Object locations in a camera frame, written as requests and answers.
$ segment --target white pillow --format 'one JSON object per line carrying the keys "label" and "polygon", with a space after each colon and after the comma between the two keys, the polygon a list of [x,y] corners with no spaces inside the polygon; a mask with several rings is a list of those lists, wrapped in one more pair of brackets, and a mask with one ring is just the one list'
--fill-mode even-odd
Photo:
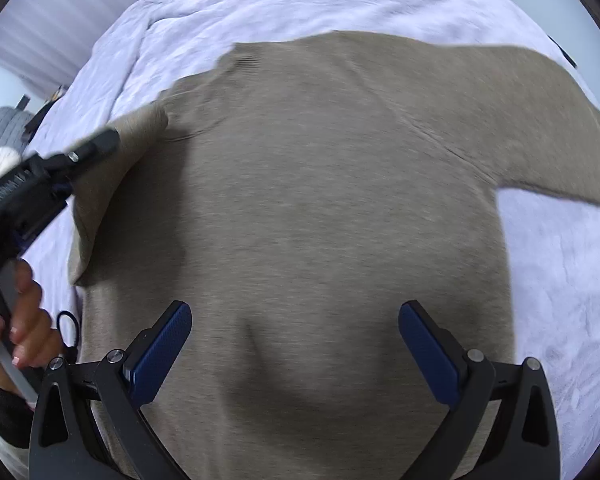
{"label": "white pillow", "polygon": [[22,161],[20,154],[9,146],[0,146],[0,177]]}

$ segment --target person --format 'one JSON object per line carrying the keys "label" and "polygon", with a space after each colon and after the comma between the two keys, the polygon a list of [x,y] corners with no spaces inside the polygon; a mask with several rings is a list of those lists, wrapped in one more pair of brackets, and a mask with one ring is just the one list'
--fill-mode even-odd
{"label": "person", "polygon": [[[15,285],[18,299],[8,327],[10,339],[16,345],[13,364],[17,368],[46,367],[62,351],[62,338],[52,326],[46,310],[40,308],[42,288],[34,281],[29,264],[20,260],[15,265]],[[5,320],[0,316],[0,334]],[[27,478],[22,464],[26,463],[33,410],[27,405],[17,388],[0,365],[0,438],[10,452],[0,454],[5,465],[17,478]]]}

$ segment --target black sleeve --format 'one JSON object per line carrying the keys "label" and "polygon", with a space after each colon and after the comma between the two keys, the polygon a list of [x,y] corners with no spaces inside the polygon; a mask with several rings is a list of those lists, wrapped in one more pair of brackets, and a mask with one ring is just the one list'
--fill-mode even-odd
{"label": "black sleeve", "polygon": [[14,447],[27,449],[33,410],[23,398],[0,388],[0,436]]}

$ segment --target hand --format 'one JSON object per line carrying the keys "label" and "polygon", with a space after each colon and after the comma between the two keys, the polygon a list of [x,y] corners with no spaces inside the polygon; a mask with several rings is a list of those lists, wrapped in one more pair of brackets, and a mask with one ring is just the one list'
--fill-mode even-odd
{"label": "hand", "polygon": [[[33,281],[29,264],[18,261],[15,266],[15,281],[18,299],[11,316],[10,339],[16,345],[13,364],[17,368],[27,366],[46,367],[48,362],[62,350],[62,339],[58,330],[51,328],[51,318],[40,308],[42,289]],[[0,316],[0,334],[4,319]],[[0,366],[0,388],[19,395]]]}

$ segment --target blue gripper pad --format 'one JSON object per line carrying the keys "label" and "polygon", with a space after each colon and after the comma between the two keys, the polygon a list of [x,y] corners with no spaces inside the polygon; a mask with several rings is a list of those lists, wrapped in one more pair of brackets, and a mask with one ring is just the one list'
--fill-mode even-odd
{"label": "blue gripper pad", "polygon": [[453,409],[460,400],[458,371],[409,303],[400,308],[398,328],[433,396]]}
{"label": "blue gripper pad", "polygon": [[189,337],[191,323],[191,309],[188,304],[181,302],[131,370],[129,397],[134,408],[138,409],[155,399]]}

